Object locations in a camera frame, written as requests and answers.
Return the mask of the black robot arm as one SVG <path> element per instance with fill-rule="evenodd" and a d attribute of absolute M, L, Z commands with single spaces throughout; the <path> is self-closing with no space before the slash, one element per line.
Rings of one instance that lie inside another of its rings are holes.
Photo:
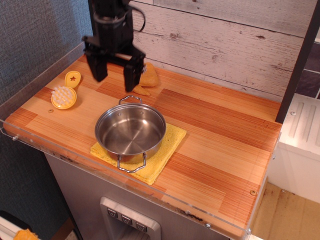
<path fill-rule="evenodd" d="M 133 45 L 133 10 L 140 12 L 128 0 L 94 0 L 90 10 L 93 36 L 82 37 L 93 77 L 104 80 L 107 63 L 122 66 L 126 92 L 139 84 L 146 57 Z"/>

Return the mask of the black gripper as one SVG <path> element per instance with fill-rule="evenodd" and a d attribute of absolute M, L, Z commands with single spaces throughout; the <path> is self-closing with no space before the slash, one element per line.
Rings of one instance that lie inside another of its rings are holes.
<path fill-rule="evenodd" d="M 125 91 L 132 92 L 140 83 L 145 54 L 133 45 L 133 13 L 114 17 L 93 14 L 96 33 L 84 36 L 85 54 L 93 78 L 101 82 L 108 76 L 107 62 L 124 66 Z"/>

